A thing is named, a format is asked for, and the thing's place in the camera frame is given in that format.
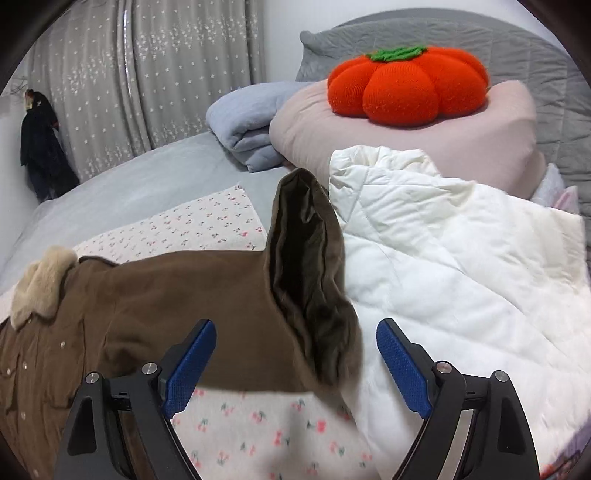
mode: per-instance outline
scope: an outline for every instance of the beige fur collar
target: beige fur collar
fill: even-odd
[[[61,281],[77,262],[78,256],[73,250],[49,247],[41,261],[28,266],[12,298],[10,323],[15,330],[22,327],[33,313],[46,319],[56,315]]]

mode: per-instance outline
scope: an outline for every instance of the green pumpkin stem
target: green pumpkin stem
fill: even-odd
[[[427,47],[425,45],[415,45],[414,47],[398,47],[393,50],[378,50],[368,53],[367,57],[372,61],[383,62],[412,60],[426,51]]]

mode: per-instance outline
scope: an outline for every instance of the black coat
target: black coat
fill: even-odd
[[[53,131],[52,123],[57,123],[56,114],[47,98],[43,96],[43,100],[37,93],[33,107],[22,120],[21,165],[27,166],[30,173],[35,171],[36,181],[42,179],[59,197],[79,185],[80,181]]]

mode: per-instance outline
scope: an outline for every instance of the dark clothing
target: dark clothing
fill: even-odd
[[[0,432],[29,473],[52,477],[86,374],[112,378],[157,362],[199,319],[217,330],[204,387],[337,390],[355,372],[361,333],[343,294],[343,240],[326,194],[295,170],[281,180],[273,212],[264,251],[180,251],[122,265],[81,259],[63,280],[55,318],[4,327]],[[142,449],[128,447],[144,471]]]
[[[41,92],[35,92],[33,94],[33,105],[45,115],[52,128],[55,128],[57,131],[60,130],[60,123],[57,121],[56,112],[45,95]]]
[[[0,472],[10,480],[31,480],[0,433]]]
[[[80,184],[53,131],[57,117],[47,98],[35,92],[22,120],[21,165],[26,166],[37,199],[60,197]]]

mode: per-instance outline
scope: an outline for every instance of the light blue folded blanket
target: light blue folded blanket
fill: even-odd
[[[220,143],[249,171],[276,167],[285,158],[271,146],[271,120],[294,93],[312,83],[257,83],[234,90],[209,107],[207,123]]]

